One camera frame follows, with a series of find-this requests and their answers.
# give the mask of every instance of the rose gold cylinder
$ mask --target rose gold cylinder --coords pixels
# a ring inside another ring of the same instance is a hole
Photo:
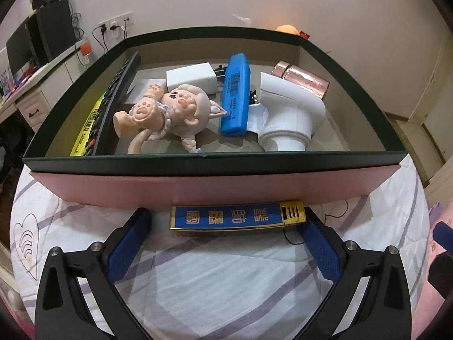
[[[323,99],[327,88],[329,87],[329,82],[327,80],[284,61],[280,61],[273,68],[272,75],[297,84],[309,92],[312,92],[320,99]]]

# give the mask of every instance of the open box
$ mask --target open box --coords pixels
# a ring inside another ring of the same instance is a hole
[[[200,154],[186,153],[169,137],[147,144],[144,151],[150,153],[127,155],[123,141],[111,132],[108,154],[69,157],[93,105],[135,52],[141,66],[131,88],[142,79],[162,78],[169,67],[201,62],[215,67],[242,52],[251,65],[251,89],[259,92],[260,71],[270,73],[279,61],[295,64],[330,82],[323,100],[325,124],[305,152],[263,152],[253,133],[218,136],[214,119],[196,136]],[[23,161],[33,177],[63,199],[165,211],[174,204],[297,199],[309,205],[357,197],[387,180],[406,154],[363,88],[308,40],[261,29],[199,27],[130,37],[113,47],[58,101]]]

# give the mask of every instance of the drawer handle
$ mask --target drawer handle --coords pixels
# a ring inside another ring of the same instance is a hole
[[[36,115],[38,112],[39,112],[39,109],[36,109],[36,111],[33,112],[33,113],[30,112],[30,113],[29,113],[29,118],[32,117],[32,116],[34,116],[34,115]]]

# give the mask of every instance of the white tablecloth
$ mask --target white tablecloth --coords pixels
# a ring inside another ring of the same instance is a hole
[[[414,311],[427,271],[429,217],[412,159],[407,156],[391,178],[369,196],[348,200],[348,206],[342,218],[327,217],[326,224],[364,249],[397,246]],[[322,221],[325,214],[342,215],[346,207],[345,201],[312,206]],[[86,249],[104,241],[132,213],[61,200],[24,167],[11,213],[10,241],[14,275],[32,319],[49,249]],[[296,241],[294,234],[288,238]],[[110,331],[86,280],[80,282],[93,318]],[[116,284],[151,336],[190,340],[290,339],[330,286],[305,245],[290,245],[282,233],[181,237],[169,231],[168,213],[155,216],[126,278]],[[350,324],[365,287],[362,279],[337,332]]]

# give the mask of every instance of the black keyboard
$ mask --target black keyboard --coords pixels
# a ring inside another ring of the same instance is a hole
[[[140,54],[136,52],[129,60],[126,60],[113,77],[94,118],[90,136],[85,144],[84,156],[104,154],[106,143],[109,140],[109,132],[113,128],[113,115],[117,106],[124,100],[140,63]]]

